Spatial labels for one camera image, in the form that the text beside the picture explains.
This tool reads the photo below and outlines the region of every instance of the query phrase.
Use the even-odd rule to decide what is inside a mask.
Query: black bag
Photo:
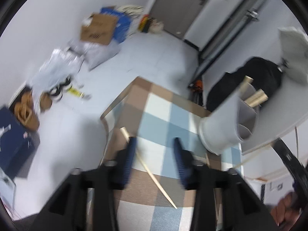
[[[278,66],[260,57],[253,57],[234,73],[225,73],[208,94],[206,109],[213,112],[243,81],[245,75],[253,79],[252,86],[262,89],[270,99],[281,86],[282,72]]]

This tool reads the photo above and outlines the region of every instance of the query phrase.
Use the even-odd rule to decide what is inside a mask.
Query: door handle
[[[203,6],[208,0],[199,0],[199,1],[200,1],[199,5]]]
[[[253,21],[258,21],[259,20],[259,14],[253,10],[253,11],[249,11],[247,10],[246,16],[250,17]]]

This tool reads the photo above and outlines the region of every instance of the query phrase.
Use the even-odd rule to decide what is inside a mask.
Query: blue box
[[[117,16],[119,18],[115,26],[116,28],[113,33],[113,39],[115,39],[118,43],[125,41],[127,33],[129,31],[129,27],[131,25],[130,17],[122,12],[118,12],[110,8],[102,8],[100,12],[101,14]]]
[[[5,106],[0,109],[0,167],[12,180],[34,151],[28,131]]]

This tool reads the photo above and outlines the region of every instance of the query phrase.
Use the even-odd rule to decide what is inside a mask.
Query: wooden dowel
[[[249,107],[253,108],[253,107],[255,107],[255,106],[257,106],[257,105],[259,105],[259,104],[261,104],[261,103],[267,101],[267,99],[268,99],[267,95],[264,94],[264,95],[258,97],[257,99],[255,99],[254,101],[252,101],[252,102],[251,102],[250,104],[248,104],[248,105],[249,105]]]
[[[250,104],[252,101],[254,101],[255,99],[257,99],[258,97],[262,96],[264,94],[264,91],[259,89],[256,93],[254,93],[252,96],[250,96],[249,98],[247,98],[245,100],[245,103]]]
[[[129,141],[129,133],[127,132],[125,127],[120,128],[122,134],[124,135],[126,141]],[[146,170],[146,172],[149,174],[149,176],[151,177],[151,179],[153,180],[153,182],[156,184],[156,186],[158,187],[158,189],[162,192],[162,194],[166,197],[166,199],[172,204],[172,206],[177,209],[177,206],[173,203],[173,201],[171,200],[171,198],[169,197],[169,195],[167,194],[167,192],[163,189],[163,187],[161,186],[161,184],[158,182],[158,180],[156,179],[156,177],[152,174],[152,172],[149,170],[149,168],[147,167],[147,165],[145,164],[145,162],[142,160],[139,151],[136,150],[136,156],[137,159],[139,160],[139,162],[141,163],[141,165],[144,167],[144,169]]]
[[[246,92],[249,84],[251,84],[252,81],[253,81],[253,79],[251,77],[249,77],[247,75],[244,77],[244,80],[241,82],[240,88],[239,88],[239,90],[242,94]]]

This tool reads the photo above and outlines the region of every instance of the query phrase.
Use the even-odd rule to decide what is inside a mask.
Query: floor
[[[195,49],[165,32],[137,33],[121,48],[90,72],[82,66],[79,82],[92,95],[90,100],[64,94],[39,116],[40,145],[27,175],[14,180],[18,217],[39,212],[71,169],[98,166],[106,143],[100,115],[136,76],[188,97],[187,85],[198,63]]]

